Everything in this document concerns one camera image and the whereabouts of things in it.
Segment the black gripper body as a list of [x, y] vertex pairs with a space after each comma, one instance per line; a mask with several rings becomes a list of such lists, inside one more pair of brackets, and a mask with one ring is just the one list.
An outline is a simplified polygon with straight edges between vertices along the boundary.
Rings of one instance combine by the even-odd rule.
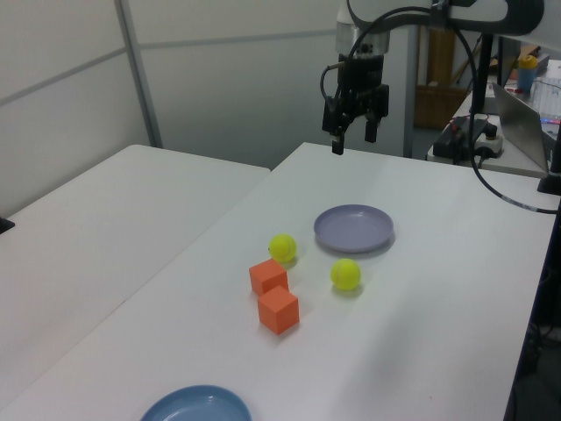
[[384, 65], [383, 55], [353, 57], [347, 61], [345, 55], [338, 56], [344, 66], [338, 70], [337, 83], [341, 96], [364, 94], [381, 85]]

